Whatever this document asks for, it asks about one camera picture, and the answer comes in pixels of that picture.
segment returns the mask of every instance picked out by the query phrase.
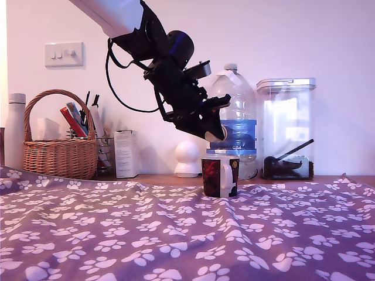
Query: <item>light switch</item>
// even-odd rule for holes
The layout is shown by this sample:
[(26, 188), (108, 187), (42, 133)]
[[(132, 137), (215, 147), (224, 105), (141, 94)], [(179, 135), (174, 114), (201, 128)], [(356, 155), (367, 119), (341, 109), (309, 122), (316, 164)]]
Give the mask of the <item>light switch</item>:
[(83, 66), (83, 43), (45, 44), (45, 66)]

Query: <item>red and black mug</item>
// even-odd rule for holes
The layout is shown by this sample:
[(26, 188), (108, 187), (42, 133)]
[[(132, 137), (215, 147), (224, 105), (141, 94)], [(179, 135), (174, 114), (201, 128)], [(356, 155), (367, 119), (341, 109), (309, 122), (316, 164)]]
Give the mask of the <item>red and black mug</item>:
[(237, 195), (240, 159), (235, 156), (206, 156), (202, 158), (203, 191), (210, 197)]

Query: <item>white bottle cap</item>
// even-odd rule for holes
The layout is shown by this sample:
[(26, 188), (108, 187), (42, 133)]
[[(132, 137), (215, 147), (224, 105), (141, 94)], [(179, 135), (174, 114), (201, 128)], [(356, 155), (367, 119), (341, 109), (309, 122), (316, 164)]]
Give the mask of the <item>white bottle cap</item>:
[(26, 95), (19, 92), (13, 92), (8, 95), (10, 104), (26, 104)]
[(237, 66), (237, 63), (227, 63), (225, 66), (224, 66), (224, 69), (225, 70), (238, 70), (238, 66)]

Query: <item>purple blanket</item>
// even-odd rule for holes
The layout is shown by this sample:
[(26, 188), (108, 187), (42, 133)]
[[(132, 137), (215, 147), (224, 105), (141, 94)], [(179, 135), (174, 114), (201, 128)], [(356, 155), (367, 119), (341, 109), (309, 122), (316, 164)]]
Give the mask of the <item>purple blanket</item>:
[(0, 168), (1, 280), (375, 280), (375, 189), (201, 186)]

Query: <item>blue bottle label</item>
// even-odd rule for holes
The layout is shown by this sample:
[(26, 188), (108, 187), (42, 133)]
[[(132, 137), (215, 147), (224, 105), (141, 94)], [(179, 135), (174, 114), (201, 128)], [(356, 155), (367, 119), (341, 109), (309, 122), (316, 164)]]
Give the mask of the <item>blue bottle label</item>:
[(248, 155), (257, 154), (255, 147), (256, 120), (221, 120), (228, 137), (222, 142), (210, 142), (208, 154)]

